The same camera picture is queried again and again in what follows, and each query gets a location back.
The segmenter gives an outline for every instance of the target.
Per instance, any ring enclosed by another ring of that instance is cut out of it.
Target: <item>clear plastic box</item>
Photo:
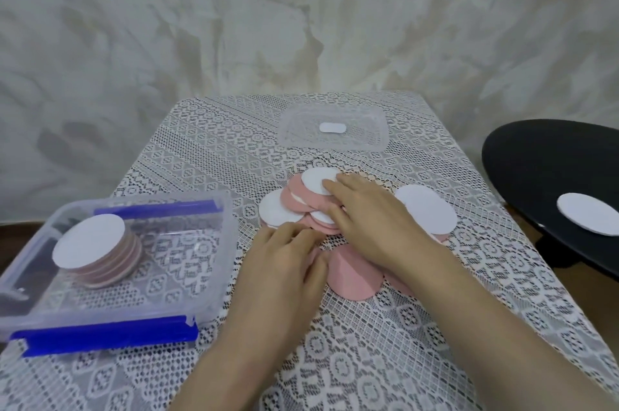
[[[321,132],[320,125],[324,122],[344,124],[346,131]],[[284,147],[381,152],[389,144],[389,127],[379,106],[293,105],[282,114],[278,142]]]
[[[127,278],[88,289],[51,259],[58,239],[97,213],[116,213],[143,244]],[[0,277],[0,341],[23,330],[186,316],[214,319],[232,275],[238,226],[223,191],[115,197],[67,204]]]

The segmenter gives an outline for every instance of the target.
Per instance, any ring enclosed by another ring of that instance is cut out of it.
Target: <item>plastic container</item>
[[[143,254],[127,278],[89,289],[58,269],[51,253],[69,228],[99,213],[125,219]],[[0,277],[0,341],[24,337],[35,349],[26,355],[39,355],[191,339],[221,310],[237,239],[223,191],[67,204]]]
[[[344,132],[322,132],[344,129]],[[314,149],[369,150],[381,152],[389,144],[389,127],[378,106],[356,104],[302,104],[283,112],[278,132],[279,145]]]

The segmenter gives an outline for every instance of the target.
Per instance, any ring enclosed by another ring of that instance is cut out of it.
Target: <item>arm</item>
[[[308,268],[308,256],[323,239],[293,223],[259,230],[221,333],[182,384],[170,411],[240,411],[270,385],[320,306],[328,259],[321,252]]]
[[[360,253],[415,292],[489,409],[617,409],[432,240],[395,196],[356,174],[337,179],[323,185],[347,211],[333,205],[329,215]]]

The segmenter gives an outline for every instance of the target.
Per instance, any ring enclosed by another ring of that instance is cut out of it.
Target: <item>white wall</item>
[[[400,88],[474,162],[532,117],[619,127],[619,0],[0,0],[0,220],[107,196],[180,98]]]

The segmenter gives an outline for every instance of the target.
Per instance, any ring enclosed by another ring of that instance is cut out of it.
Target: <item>lace tablecloth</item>
[[[385,152],[277,146],[290,103],[373,103],[390,132]],[[619,369],[583,312],[500,206],[420,96],[407,92],[256,95],[179,102],[123,178],[115,196],[226,189],[240,225],[235,276],[258,229],[258,203],[293,172],[337,166],[397,188],[422,183],[453,205],[449,247],[484,286],[561,353],[619,396]],[[331,245],[343,243],[332,238]],[[164,410],[226,314],[195,344],[22,359],[11,342],[0,358],[5,410]],[[460,410],[482,408],[466,374],[423,306],[384,282],[364,302],[327,289],[305,341],[260,398],[273,410]]]

